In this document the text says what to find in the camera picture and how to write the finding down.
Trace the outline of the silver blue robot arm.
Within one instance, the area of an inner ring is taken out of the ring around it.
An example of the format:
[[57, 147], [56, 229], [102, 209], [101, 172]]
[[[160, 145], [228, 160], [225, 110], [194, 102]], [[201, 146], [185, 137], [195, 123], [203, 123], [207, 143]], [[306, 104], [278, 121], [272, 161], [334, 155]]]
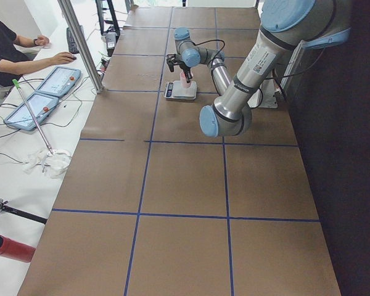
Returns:
[[246, 131], [252, 120], [248, 101], [279, 59], [301, 42], [311, 49], [346, 42], [352, 7], [352, 1], [265, 1], [257, 41], [233, 78], [228, 77], [221, 51], [196, 46], [188, 28], [177, 28], [176, 53], [166, 58], [170, 70], [179, 66], [190, 83], [191, 68], [204, 64], [219, 94], [200, 111], [204, 135], [237, 136]]

